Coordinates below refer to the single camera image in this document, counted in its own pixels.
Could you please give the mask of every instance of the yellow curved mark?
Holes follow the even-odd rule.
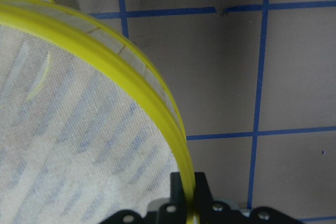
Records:
[[[41,90],[41,88],[43,87],[43,83],[44,81],[46,80],[47,78],[47,74],[48,74],[48,71],[49,71],[49,68],[50,68],[50,58],[51,58],[51,53],[48,52],[48,56],[47,56],[47,64],[45,66],[45,69],[44,69],[44,72],[43,72],[43,75],[41,77],[41,80],[40,82],[36,85],[36,87],[33,89],[33,91],[28,94],[27,96],[27,99],[26,101],[29,101],[31,100],[34,96],[37,95],[37,93]]]

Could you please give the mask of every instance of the floor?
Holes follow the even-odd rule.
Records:
[[[55,0],[154,62],[218,198],[336,223],[336,0]]]

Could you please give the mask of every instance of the metal screw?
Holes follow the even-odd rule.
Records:
[[[173,205],[167,206],[166,211],[170,213],[176,212],[176,207]]]
[[[258,213],[258,217],[259,217],[261,220],[269,220],[270,215],[269,215],[268,212],[260,212],[260,213]]]
[[[134,217],[133,217],[132,215],[126,215],[126,216],[122,219],[122,221],[123,221],[124,223],[132,223],[132,222],[134,221]]]
[[[214,204],[212,205],[212,209],[213,209],[214,211],[216,211],[216,212],[221,212],[221,211],[223,211],[224,207],[223,207],[222,204],[214,203]]]

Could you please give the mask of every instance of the white fabric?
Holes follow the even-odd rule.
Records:
[[[0,223],[97,224],[169,196],[153,121],[78,57],[0,26]]]

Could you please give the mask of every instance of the screw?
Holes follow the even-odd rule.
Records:
[[[212,209],[213,209],[214,211],[216,211],[216,212],[221,212],[221,211],[223,211],[224,207],[223,207],[222,204],[214,203],[214,204],[212,205]]]
[[[166,211],[170,213],[176,212],[176,207],[173,205],[167,206]]]
[[[260,213],[258,213],[258,217],[259,217],[261,220],[269,220],[270,215],[269,215],[269,213],[267,213],[267,212],[260,212]]]
[[[134,221],[134,217],[133,217],[132,215],[126,215],[126,216],[122,219],[122,221],[123,221],[124,223],[132,223],[132,222]]]

